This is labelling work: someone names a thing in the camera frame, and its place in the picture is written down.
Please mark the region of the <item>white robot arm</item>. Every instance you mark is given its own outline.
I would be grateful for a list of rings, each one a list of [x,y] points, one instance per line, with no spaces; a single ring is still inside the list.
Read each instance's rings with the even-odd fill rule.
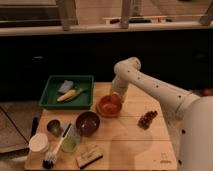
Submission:
[[[133,84],[182,115],[178,171],[213,171],[213,96],[201,97],[148,76],[140,69],[137,57],[117,62],[111,91],[124,99],[128,85]]]

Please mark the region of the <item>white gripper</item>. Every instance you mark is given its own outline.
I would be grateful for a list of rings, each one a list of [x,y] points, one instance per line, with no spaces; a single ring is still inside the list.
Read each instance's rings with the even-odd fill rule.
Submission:
[[[117,93],[120,96],[121,101],[124,102],[126,99],[128,85],[129,83],[127,81],[120,77],[115,77],[111,83],[110,93]]]

